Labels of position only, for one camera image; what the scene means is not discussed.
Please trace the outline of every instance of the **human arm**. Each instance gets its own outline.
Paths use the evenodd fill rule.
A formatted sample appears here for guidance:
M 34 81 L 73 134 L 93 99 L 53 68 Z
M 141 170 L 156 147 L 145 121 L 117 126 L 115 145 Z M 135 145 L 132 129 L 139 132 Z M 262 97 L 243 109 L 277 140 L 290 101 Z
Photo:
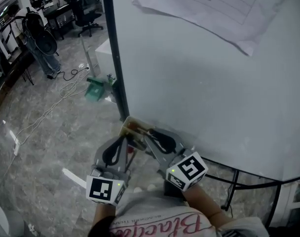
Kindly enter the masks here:
M 96 206 L 95 215 L 92 223 L 92 227 L 96 225 L 102 219 L 113 216 L 115 217 L 116 207 L 108 204 L 98 204 Z
M 190 207 L 203 213 L 209 222 L 216 228 L 220 228 L 226 223 L 233 221 L 227 217 L 219 205 L 208 196 L 197 184 L 183 192 Z

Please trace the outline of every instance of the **office chair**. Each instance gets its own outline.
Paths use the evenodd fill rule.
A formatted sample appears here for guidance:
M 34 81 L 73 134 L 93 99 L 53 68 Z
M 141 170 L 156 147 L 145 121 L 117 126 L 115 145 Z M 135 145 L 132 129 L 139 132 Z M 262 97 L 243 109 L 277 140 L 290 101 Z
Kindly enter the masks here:
M 89 36 L 92 37 L 92 28 L 101 28 L 101 30 L 103 30 L 103 26 L 93 23 L 94 19 L 102 16 L 100 13 L 94 13 L 94 11 L 91 11 L 87 14 L 84 14 L 81 6 L 81 1 L 79 0 L 69 0 L 68 3 L 70 4 L 73 14 L 75 16 L 75 24 L 77 26 L 82 27 L 82 31 L 77 35 L 78 37 L 80 37 L 80 35 L 86 30 L 89 30 Z

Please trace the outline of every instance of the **power cord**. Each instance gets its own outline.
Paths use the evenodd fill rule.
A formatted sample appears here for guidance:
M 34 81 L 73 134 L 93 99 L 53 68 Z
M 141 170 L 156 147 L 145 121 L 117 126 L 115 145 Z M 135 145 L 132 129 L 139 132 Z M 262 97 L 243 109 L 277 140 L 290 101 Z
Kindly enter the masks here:
M 71 70 L 71 74 L 72 74 L 73 76 L 72 76 L 70 79 L 65 79 L 65 77 L 63 76 L 64 80 L 67 81 L 67 82 L 63 83 L 63 84 L 61 85 L 60 90 L 59 90 L 59 95 L 60 95 L 61 99 L 60 99 L 57 103 L 53 104 L 47 111 L 45 111 L 45 112 L 44 112 L 44 113 L 43 113 L 43 114 L 42 114 L 42 115 L 41 115 L 41 116 L 40 116 L 33 124 L 31 124 L 31 125 L 29 125 L 29 126 L 23 128 L 23 129 L 20 130 L 19 133 L 16 135 L 15 140 L 14 140 L 14 145 L 13 145 L 13 147 L 15 146 L 15 148 L 14 148 L 14 157 L 13 157 L 13 159 L 12 159 L 10 165 L 8 166 L 8 168 L 7 168 L 6 172 L 5 172 L 5 174 L 2 176 L 2 178 L 1 178 L 1 180 L 0 180 L 0 186 L 1 186 L 1 184 L 2 184 L 2 182 L 3 182 L 3 180 L 4 180 L 4 178 L 5 178 L 5 176 L 6 176 L 6 174 L 7 174 L 7 172 L 8 172 L 9 169 L 11 168 L 11 166 L 12 166 L 12 164 L 13 164 L 15 158 L 16 158 L 17 155 L 18 155 L 19 147 L 20 147 L 21 145 L 23 145 L 23 144 L 28 140 L 28 138 L 29 138 L 29 137 L 32 135 L 32 133 L 37 129 L 37 127 L 39 127 L 40 123 L 47 117 L 47 115 L 48 115 L 48 114 L 49 114 L 49 113 L 50 113 L 50 112 L 51 112 L 51 111 L 52 111 L 52 110 L 53 110 L 53 109 L 54 109 L 54 108 L 62 101 L 62 100 L 66 99 L 66 98 L 68 98 L 68 97 L 72 97 L 72 96 L 78 95 L 78 94 L 80 94 L 80 93 L 82 93 L 82 92 L 84 92 L 84 91 L 86 91 L 86 90 L 88 89 L 88 84 L 87 84 L 87 86 L 86 86 L 85 89 L 83 89 L 83 90 L 81 90 L 81 91 L 75 93 L 75 92 L 76 92 L 77 85 L 78 85 L 80 82 L 82 82 L 82 80 L 89 74 L 89 69 L 88 69 L 88 68 L 81 69 L 80 71 L 78 71 L 78 70 L 76 70 L 76 69 L 73 69 L 73 70 Z M 71 79 L 73 79 L 76 75 L 77 75 L 77 78 L 76 78 L 75 81 L 68 82 L 68 81 L 70 81 Z M 30 128 L 31 126 L 33 126 L 33 125 L 35 125 L 35 124 L 37 124 L 37 125 L 32 129 L 31 133 L 25 138 L 25 140 L 24 140 L 22 143 L 20 143 L 20 142 L 17 140 L 17 137 L 21 134 L 21 132 L 23 132 L 24 130 Z
M 61 97 L 61 99 L 57 102 L 57 103 L 55 103 L 55 104 L 53 104 L 47 111 L 45 111 L 33 124 L 31 124 L 31 125 L 29 125 L 29 126 L 27 126 L 27 127 L 25 127 L 24 129 L 22 129 L 22 130 L 20 130 L 20 132 L 16 135 L 16 138 L 15 138 L 15 141 L 14 141 L 14 144 L 16 144 L 16 140 L 17 140 L 17 137 L 21 134 L 21 132 L 22 131 L 24 131 L 24 130 L 26 130 L 26 129 L 28 129 L 28 128 L 30 128 L 31 126 L 33 126 L 33 125 L 35 125 L 35 124 L 37 124 L 37 122 L 38 122 L 38 124 L 35 126 L 35 128 L 33 128 L 33 130 L 31 131 L 31 133 L 25 138 L 25 140 L 22 142 L 22 143 L 20 143 L 20 142 L 17 142 L 17 143 L 19 143 L 20 145 L 23 145 L 27 140 L 28 140 L 28 138 L 32 135 L 32 133 L 37 129 L 37 127 L 40 125 L 40 123 L 47 117 L 47 115 L 62 101 L 62 100 L 64 100 L 64 99 L 66 99 L 66 98 L 68 98 L 68 97 L 72 97 L 72 96 L 75 96 L 75 95 L 78 95 L 78 94 L 80 94 L 80 93 L 82 93 L 82 92 L 84 92 L 84 91 L 86 91 L 87 90 L 87 88 L 88 88 L 88 85 L 87 85 L 87 87 L 84 89 L 84 90 L 82 90 L 82 91 L 80 91 L 80 92 L 77 92 L 77 93 L 74 93 L 75 91 L 76 91 L 76 88 L 77 88 L 77 85 L 87 76 L 89 74 L 89 70 L 87 69 L 87 68 L 85 68 L 85 69 L 82 69 L 82 70 L 80 70 L 80 71 L 78 71 L 77 73 L 75 73 L 74 74 L 74 76 L 72 77 L 72 78 L 74 78 L 76 75 L 77 75 L 77 79 L 75 80 L 75 81 L 72 81 L 72 82 L 66 82 L 66 83 L 63 83 L 62 84 L 62 87 L 61 87 L 61 89 L 59 90 L 59 95 L 60 95 L 60 97 Z
M 229 189 L 227 190 L 227 194 L 228 194 L 228 197 L 227 197 L 227 202 L 229 201 L 229 190 L 232 188 L 232 184 L 230 185 Z M 230 210 L 231 210 L 231 218 L 233 218 L 233 213 L 232 213 L 232 207 L 231 207 L 231 204 L 229 205 L 230 207 Z
M 71 74 L 73 75 L 71 78 L 69 78 L 69 79 L 66 79 L 65 78 L 65 74 L 66 74 L 66 72 L 65 71 L 61 71 L 61 72 L 59 72 L 55 77 L 52 77 L 52 76 L 47 76 L 47 78 L 49 78 L 49 79 L 56 79 L 57 78 L 57 76 L 59 76 L 60 74 L 63 74 L 63 79 L 65 80 L 65 81 L 70 81 L 71 79 L 73 79 L 78 73 L 80 73 L 81 71 L 83 71 L 83 70 L 87 70 L 88 68 L 84 68 L 84 69 L 81 69 L 81 70 L 77 70 L 77 69 L 72 69 L 71 70 Z

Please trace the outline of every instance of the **fiducial marker cube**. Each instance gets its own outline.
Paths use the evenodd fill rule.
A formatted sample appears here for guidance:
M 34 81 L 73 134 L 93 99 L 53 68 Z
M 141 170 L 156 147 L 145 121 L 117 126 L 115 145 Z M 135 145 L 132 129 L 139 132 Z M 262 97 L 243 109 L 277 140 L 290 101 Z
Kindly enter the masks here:
M 86 198 L 96 203 L 117 206 L 125 189 L 124 181 L 103 177 L 86 177 Z
M 166 180 L 182 191 L 198 183 L 207 173 L 208 167 L 198 152 L 184 158 L 166 170 Z

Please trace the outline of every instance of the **person's legs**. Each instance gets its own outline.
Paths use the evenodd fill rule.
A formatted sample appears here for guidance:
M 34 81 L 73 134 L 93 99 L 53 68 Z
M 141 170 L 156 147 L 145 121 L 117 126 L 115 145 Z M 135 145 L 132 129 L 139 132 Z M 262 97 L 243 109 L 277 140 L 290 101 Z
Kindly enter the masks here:
M 43 54 L 36 47 L 32 39 L 27 38 L 26 47 L 32 53 L 35 60 L 39 63 L 45 75 L 51 75 L 53 73 L 52 69 L 48 66 L 46 60 L 44 59 Z
M 51 68 L 56 71 L 59 72 L 60 68 L 61 68 L 61 64 L 59 63 L 59 61 L 56 59 L 55 56 L 53 55 L 45 55 L 42 54 L 45 58 L 45 60 L 48 62 L 48 64 L 51 66 Z

